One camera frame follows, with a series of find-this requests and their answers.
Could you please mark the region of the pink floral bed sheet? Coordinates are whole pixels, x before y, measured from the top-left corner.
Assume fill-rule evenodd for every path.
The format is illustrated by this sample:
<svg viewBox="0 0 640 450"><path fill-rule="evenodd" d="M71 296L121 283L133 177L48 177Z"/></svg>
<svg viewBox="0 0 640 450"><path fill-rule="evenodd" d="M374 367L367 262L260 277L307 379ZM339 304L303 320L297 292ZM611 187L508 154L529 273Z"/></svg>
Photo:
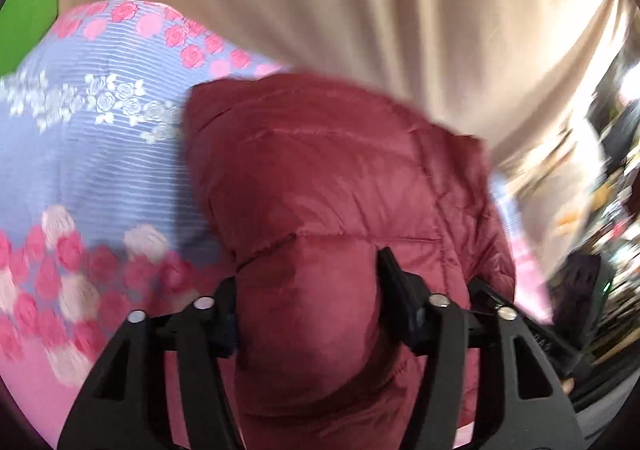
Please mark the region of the pink floral bed sheet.
<svg viewBox="0 0 640 450"><path fill-rule="evenodd" d="M2 77L1 376L48 444L130 311L178 312L236 277L186 165L192 89L298 73L390 98L250 55L139 0L71 10ZM514 199L498 173L488 181L516 270L509 298L549 322Z"/></svg>

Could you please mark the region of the green round plush pillow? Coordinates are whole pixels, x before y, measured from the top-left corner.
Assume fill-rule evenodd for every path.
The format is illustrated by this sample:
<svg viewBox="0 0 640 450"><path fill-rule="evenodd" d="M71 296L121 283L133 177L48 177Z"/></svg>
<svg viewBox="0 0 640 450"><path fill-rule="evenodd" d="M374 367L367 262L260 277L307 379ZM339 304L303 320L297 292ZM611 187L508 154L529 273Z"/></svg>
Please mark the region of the green round plush pillow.
<svg viewBox="0 0 640 450"><path fill-rule="evenodd" d="M58 0L6 0L1 8L1 74L13 72L58 17Z"/></svg>

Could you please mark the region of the maroon quilted down jacket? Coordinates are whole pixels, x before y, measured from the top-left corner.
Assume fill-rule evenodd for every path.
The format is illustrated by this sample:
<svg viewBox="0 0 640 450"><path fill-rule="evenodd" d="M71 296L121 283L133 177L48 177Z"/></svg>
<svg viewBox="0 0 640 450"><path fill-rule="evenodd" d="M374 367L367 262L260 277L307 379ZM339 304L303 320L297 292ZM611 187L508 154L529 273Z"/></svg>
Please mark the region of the maroon quilted down jacket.
<svg viewBox="0 0 640 450"><path fill-rule="evenodd" d="M183 114L196 199L234 262L252 449L395 449L425 369L378 324L376 253L461 307L516 270L477 139L310 74L221 79Z"/></svg>

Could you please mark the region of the cluttered dark shelf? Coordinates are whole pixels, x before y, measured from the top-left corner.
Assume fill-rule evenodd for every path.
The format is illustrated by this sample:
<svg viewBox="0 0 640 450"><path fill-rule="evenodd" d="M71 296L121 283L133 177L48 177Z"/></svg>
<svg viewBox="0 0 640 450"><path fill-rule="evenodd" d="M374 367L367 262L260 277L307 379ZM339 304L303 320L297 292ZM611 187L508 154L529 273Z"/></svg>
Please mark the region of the cluttered dark shelf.
<svg viewBox="0 0 640 450"><path fill-rule="evenodd" d="M588 112L604 153L578 243L551 281L553 331L570 346L558 372L578 411L639 369L639 46L600 81Z"/></svg>

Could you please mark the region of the beige curtain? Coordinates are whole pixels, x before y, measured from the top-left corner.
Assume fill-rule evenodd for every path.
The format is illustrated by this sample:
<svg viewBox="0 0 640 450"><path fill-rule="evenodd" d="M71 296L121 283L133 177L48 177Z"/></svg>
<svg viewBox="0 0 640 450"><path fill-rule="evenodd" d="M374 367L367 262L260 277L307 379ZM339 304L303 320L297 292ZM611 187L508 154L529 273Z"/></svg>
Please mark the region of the beige curtain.
<svg viewBox="0 0 640 450"><path fill-rule="evenodd" d="M149 1L250 51L406 98L482 138L541 268L552 271L572 250L604 167L587 112L634 0Z"/></svg>

